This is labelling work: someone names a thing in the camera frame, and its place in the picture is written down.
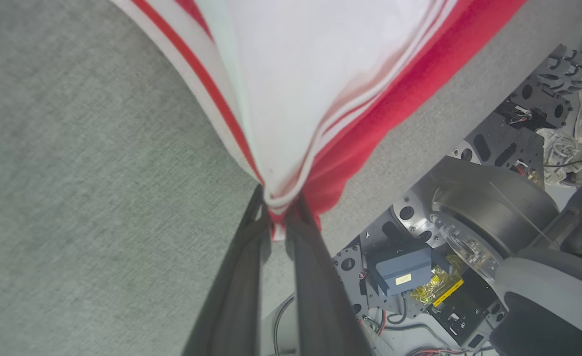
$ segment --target gray surface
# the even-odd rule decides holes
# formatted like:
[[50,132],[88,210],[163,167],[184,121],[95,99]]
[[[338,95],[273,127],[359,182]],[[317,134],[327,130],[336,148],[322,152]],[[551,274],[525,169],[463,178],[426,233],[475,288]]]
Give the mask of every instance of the gray surface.
[[[330,251],[467,135],[581,12],[582,1],[529,1],[390,131],[322,219]],[[0,356],[178,354],[254,186],[115,6],[0,0]],[[293,289],[289,266],[273,248],[264,314]]]

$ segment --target yellow strip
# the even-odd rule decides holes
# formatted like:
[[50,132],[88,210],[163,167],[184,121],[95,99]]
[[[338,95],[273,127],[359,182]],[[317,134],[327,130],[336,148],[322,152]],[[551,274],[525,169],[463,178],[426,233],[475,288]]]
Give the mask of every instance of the yellow strip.
[[464,281],[461,279],[460,281],[457,281],[451,288],[449,288],[449,290],[447,290],[443,295],[440,295],[440,297],[438,299],[436,299],[436,301],[434,302],[434,307],[437,307],[440,305],[440,303],[442,303],[445,299],[447,299],[447,297],[449,297],[449,295],[451,295],[453,292],[456,291],[456,289],[458,289],[460,286],[462,286],[462,284],[464,283]]

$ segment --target red wire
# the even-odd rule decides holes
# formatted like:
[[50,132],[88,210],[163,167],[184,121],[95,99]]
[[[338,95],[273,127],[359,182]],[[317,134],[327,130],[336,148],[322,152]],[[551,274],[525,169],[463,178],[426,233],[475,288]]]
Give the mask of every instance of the red wire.
[[387,313],[383,311],[383,325],[381,325],[381,329],[379,330],[379,336],[381,336],[381,334],[383,333],[383,330],[385,329],[385,324],[388,324],[388,317]]

